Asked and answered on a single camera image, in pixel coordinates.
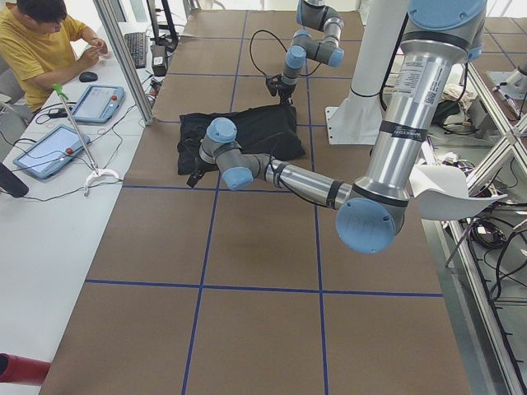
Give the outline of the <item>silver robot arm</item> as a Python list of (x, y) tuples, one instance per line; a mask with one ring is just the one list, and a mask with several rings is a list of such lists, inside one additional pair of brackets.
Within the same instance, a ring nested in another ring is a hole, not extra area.
[(272, 96), (278, 95), (281, 105), (292, 103), (291, 96), (307, 59), (338, 67), (344, 55), (339, 47), (343, 19), (336, 10), (327, 6), (325, 1), (299, 1), (296, 22), (303, 27), (322, 32), (324, 38), (313, 39), (307, 30), (298, 30), (293, 35), (286, 51), (282, 73), (266, 78), (269, 93)]
[(404, 223), (406, 185), (451, 68), (481, 52), (484, 1), (411, 1), (400, 47), (403, 63), (385, 117), (380, 122), (365, 175), (348, 185), (296, 167), (270, 154), (245, 154), (228, 118), (207, 127), (189, 176), (194, 187), (208, 167), (226, 186), (240, 190), (254, 179), (286, 188), (317, 206), (337, 210), (338, 237), (360, 253), (389, 247)]

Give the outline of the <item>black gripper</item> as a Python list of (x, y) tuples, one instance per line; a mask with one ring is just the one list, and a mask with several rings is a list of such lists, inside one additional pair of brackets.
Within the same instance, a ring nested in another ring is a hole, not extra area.
[(292, 94), (296, 89), (296, 79), (282, 74), (265, 77), (265, 84), (271, 96), (279, 96), (281, 105), (291, 105)]
[(213, 171), (218, 171), (218, 167), (215, 163), (208, 163), (200, 157), (196, 157), (194, 159), (194, 170), (187, 179), (186, 184), (189, 187), (194, 188), (206, 173)]

